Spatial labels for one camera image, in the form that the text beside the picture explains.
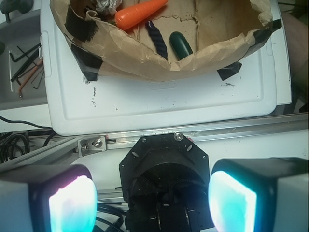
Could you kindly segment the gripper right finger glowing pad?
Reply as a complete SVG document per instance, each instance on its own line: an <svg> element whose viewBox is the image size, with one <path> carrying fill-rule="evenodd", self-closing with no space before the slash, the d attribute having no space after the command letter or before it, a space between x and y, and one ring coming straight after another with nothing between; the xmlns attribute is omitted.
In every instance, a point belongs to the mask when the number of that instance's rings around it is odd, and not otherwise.
<svg viewBox="0 0 309 232"><path fill-rule="evenodd" d="M307 232L307 159L220 159L208 188L211 218L219 232Z"/></svg>

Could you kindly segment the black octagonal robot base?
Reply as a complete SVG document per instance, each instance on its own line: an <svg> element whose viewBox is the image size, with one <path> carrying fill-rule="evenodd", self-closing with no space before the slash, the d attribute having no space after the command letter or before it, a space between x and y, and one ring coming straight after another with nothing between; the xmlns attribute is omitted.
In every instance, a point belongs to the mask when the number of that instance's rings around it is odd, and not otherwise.
<svg viewBox="0 0 309 232"><path fill-rule="evenodd" d="M126 229L199 232L213 227L208 155L182 133L141 137L119 164Z"/></svg>

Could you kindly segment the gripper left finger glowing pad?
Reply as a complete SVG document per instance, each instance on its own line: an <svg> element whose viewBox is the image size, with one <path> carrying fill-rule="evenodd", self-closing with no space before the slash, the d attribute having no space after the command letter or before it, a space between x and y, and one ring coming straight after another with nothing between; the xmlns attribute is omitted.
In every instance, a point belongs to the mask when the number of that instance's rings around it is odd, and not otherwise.
<svg viewBox="0 0 309 232"><path fill-rule="evenodd" d="M2 232L90 232L97 200L83 165L0 166Z"/></svg>

